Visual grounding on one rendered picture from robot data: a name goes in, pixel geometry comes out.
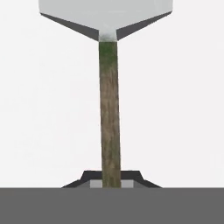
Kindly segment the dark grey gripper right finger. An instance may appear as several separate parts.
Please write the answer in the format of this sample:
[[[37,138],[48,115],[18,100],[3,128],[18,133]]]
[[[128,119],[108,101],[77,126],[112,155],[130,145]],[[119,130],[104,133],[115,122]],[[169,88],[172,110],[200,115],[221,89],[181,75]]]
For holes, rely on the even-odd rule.
[[[143,178],[140,171],[121,171],[122,188],[159,188],[149,180]]]

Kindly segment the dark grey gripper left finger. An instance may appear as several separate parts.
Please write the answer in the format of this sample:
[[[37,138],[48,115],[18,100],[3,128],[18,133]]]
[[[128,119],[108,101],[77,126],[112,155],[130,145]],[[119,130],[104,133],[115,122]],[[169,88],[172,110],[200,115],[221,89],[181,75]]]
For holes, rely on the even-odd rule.
[[[101,171],[84,171],[80,179],[75,180],[74,182],[64,185],[64,188],[76,188],[76,187],[90,187],[91,180],[101,180],[102,172]]]

